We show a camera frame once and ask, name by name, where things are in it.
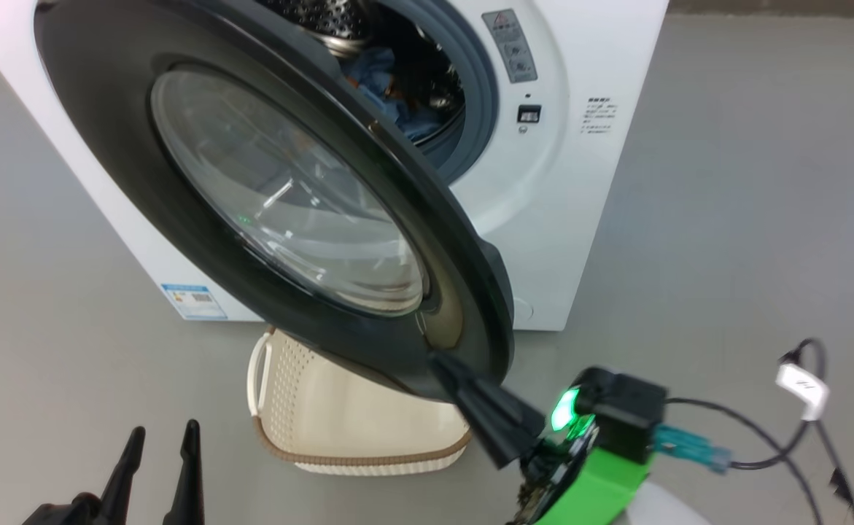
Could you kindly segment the grey warning sticker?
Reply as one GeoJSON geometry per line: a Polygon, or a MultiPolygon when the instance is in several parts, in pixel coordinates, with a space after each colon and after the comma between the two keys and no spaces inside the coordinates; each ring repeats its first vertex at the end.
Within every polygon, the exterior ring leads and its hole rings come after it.
{"type": "Polygon", "coordinates": [[[499,50],[510,83],[537,81],[537,69],[516,11],[487,11],[482,20],[499,50]]]}

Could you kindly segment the cream perforated laundry basket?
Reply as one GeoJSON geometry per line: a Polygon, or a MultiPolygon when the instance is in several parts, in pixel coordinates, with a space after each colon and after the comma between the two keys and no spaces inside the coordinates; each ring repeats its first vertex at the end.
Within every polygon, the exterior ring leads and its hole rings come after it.
{"type": "Polygon", "coordinates": [[[247,402],[260,444],[314,474],[427,474],[453,465],[471,439],[450,403],[376,384],[273,327],[251,352],[247,402]]]}

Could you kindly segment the white front-load washing machine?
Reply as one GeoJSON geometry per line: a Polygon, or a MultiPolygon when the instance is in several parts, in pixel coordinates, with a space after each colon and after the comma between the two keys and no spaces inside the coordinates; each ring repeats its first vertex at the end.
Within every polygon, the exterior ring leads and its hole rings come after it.
{"type": "MultiPolygon", "coordinates": [[[[514,329],[561,331],[669,0],[452,1],[486,45],[499,86],[499,117],[482,156],[450,186],[479,235],[503,256],[514,329]],[[483,13],[503,9],[516,11],[537,81],[509,81],[482,20],[483,13]],[[540,104],[540,122],[517,123],[520,104],[540,104]]],[[[4,79],[159,288],[206,286],[228,315],[221,322],[259,322],[157,233],[93,157],[39,59],[37,3],[0,0],[4,79]]]]}

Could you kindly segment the steel washer drum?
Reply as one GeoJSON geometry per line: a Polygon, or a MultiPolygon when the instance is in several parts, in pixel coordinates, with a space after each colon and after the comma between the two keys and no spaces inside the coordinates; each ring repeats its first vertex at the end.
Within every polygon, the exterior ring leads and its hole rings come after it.
{"type": "Polygon", "coordinates": [[[323,44],[340,63],[369,47],[441,50],[422,28],[376,0],[255,0],[323,44]]]}

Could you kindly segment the blue garment with orange print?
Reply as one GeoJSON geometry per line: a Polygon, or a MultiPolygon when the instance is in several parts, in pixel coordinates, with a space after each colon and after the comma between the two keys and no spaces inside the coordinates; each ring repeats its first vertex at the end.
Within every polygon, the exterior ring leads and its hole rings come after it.
{"type": "Polygon", "coordinates": [[[369,47],[341,61],[343,75],[415,144],[433,139],[465,113],[456,66],[441,50],[369,47]]]}

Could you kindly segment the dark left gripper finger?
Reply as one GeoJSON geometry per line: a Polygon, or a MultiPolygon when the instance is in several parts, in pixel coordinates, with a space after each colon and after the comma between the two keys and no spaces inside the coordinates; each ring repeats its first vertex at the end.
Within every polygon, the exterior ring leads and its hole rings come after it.
{"type": "Polygon", "coordinates": [[[201,428],[196,419],[185,426],[180,448],[181,470],[170,510],[161,525],[206,525],[204,512],[201,428]]]}
{"type": "Polygon", "coordinates": [[[133,477],[141,463],[146,430],[132,429],[119,461],[100,497],[98,525],[126,525],[131,501],[133,477]]]}

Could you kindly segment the grey rubber door gasket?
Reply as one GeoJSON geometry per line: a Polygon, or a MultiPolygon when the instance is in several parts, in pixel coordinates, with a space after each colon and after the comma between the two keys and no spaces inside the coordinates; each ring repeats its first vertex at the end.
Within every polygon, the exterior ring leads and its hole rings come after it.
{"type": "Polygon", "coordinates": [[[452,0],[376,0],[424,30],[461,79],[465,104],[459,116],[417,149],[451,185],[474,166],[492,139],[499,117],[499,86],[486,44],[452,0]]]}

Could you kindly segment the blue white energy label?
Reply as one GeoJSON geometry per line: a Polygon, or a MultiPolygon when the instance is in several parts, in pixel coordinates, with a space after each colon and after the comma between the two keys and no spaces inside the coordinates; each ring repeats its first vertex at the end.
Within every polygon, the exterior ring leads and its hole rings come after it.
{"type": "Polygon", "coordinates": [[[160,284],[168,302],[186,320],[227,320],[220,303],[206,286],[160,284]]]}

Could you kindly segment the dark round glass washer door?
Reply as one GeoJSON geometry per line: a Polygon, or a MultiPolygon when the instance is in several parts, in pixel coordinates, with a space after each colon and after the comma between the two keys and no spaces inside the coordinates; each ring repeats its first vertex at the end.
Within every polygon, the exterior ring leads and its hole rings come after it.
{"type": "Polygon", "coordinates": [[[505,378],[499,249],[312,36],[255,0],[39,0],[34,37],[117,188],[260,320],[420,397],[433,351],[505,378]]]}

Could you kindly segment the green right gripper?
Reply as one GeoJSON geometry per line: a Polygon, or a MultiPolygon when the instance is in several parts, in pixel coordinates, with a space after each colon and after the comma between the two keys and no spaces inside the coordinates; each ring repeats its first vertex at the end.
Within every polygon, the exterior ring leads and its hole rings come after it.
{"type": "Polygon", "coordinates": [[[456,357],[430,352],[430,371],[497,469],[519,459],[523,482],[507,525],[611,525],[649,473],[599,446],[593,415],[579,415],[571,386],[549,422],[563,438],[539,439],[546,415],[456,357]]]}

